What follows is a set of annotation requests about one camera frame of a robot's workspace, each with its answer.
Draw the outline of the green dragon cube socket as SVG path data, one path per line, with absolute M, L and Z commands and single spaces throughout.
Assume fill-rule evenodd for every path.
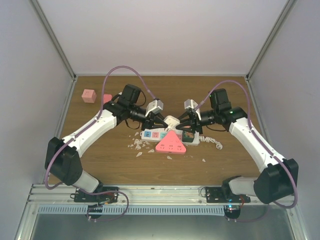
M 181 135 L 181 140 L 183 143 L 192 143 L 195 139 L 195 134 L 192 132 L 188 132 L 183 130 Z

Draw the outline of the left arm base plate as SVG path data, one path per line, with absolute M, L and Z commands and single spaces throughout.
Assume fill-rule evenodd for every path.
M 112 204 L 118 201 L 118 191 L 119 188 L 116 186 L 102 186 L 97 190 L 100 192 L 107 192 L 104 194 L 91 195 L 84 193 L 83 191 L 76 189 L 75 193 L 70 194 L 70 198 L 74 200 L 75 203 L 94 203 L 94 204 Z

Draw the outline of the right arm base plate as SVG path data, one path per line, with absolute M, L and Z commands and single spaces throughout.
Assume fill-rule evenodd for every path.
M 243 194 L 235 195 L 229 190 L 223 190 L 221 186 L 205 186 L 199 192 L 206 198 L 207 203 L 246 204 L 251 202 L 250 197 Z

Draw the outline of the white power strip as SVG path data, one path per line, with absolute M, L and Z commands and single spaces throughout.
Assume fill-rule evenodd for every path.
M 166 135 L 169 134 L 168 139 L 174 139 L 188 146 L 198 146 L 200 144 L 199 133 L 192 133 L 184 130 L 172 130 L 166 128 L 157 128 L 157 129 L 146 129 L 140 133 L 142 140 L 147 142 L 161 142 L 163 139 L 166 139 Z

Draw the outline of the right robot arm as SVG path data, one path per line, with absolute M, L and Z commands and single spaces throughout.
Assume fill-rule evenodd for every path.
M 278 153 L 257 131 L 241 107 L 232 107 L 224 88 L 214 90 L 209 99 L 211 110 L 207 111 L 200 111 L 194 100 L 186 100 L 185 112 L 178 117 L 180 123 L 176 129 L 202 134 L 203 127 L 221 125 L 242 144 L 260 173 L 257 178 L 234 176 L 224 180 L 221 186 L 223 200 L 232 203 L 239 195 L 247 195 L 270 204 L 293 195 L 294 200 L 289 207 L 294 207 L 298 202 L 298 163 Z

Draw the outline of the pink triangular socket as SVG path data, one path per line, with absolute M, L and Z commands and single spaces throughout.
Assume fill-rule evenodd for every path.
M 165 137 L 155 146 L 155 151 L 158 153 L 179 154 L 186 153 L 186 147 L 179 139 L 174 130 L 169 131 Z

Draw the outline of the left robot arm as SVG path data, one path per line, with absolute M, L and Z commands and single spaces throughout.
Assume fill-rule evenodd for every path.
M 142 130 L 168 126 L 161 115 L 163 102 L 155 98 L 143 108 L 137 105 L 141 93 L 139 87 L 127 84 L 114 100 L 104 103 L 99 112 L 81 128 L 62 139 L 53 137 L 49 141 L 44 165 L 47 189 L 52 189 L 48 179 L 49 175 L 53 175 L 62 184 L 84 191 L 92 202 L 102 199 L 101 182 L 82 167 L 81 157 L 85 151 L 106 132 L 129 119 L 139 122 Z

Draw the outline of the pink cube socket adapter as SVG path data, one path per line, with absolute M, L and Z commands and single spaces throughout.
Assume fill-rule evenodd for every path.
M 84 89 L 81 98 L 85 103 L 94 104 L 97 94 L 94 89 Z

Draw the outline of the white folding charger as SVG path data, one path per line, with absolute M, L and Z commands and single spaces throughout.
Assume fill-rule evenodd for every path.
M 167 124 L 168 130 L 175 130 L 176 126 L 180 124 L 180 120 L 172 115 L 166 116 L 164 122 Z

